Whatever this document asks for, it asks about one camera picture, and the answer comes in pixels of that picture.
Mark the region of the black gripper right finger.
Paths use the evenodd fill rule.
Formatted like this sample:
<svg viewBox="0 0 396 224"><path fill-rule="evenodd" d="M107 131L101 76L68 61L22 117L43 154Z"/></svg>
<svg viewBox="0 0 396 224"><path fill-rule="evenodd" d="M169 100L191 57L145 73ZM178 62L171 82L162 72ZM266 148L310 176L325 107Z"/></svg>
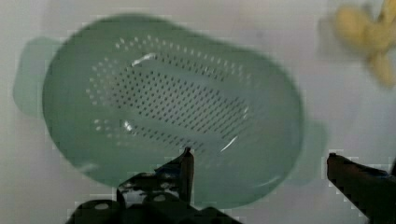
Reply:
<svg viewBox="0 0 396 224"><path fill-rule="evenodd" d="M395 224L395 169L365 166L330 153L327 178L367 218L368 224Z"/></svg>

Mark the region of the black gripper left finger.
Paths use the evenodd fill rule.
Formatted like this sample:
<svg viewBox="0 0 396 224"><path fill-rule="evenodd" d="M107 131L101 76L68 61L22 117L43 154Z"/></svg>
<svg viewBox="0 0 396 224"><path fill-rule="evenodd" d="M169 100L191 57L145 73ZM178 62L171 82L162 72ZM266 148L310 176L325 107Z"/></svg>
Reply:
<svg viewBox="0 0 396 224"><path fill-rule="evenodd" d="M191 202L194 179L194 157L190 147L156 168L151 173L139 173L117 187L117 201L122 205L142 203L150 194L170 193L183 202Z"/></svg>

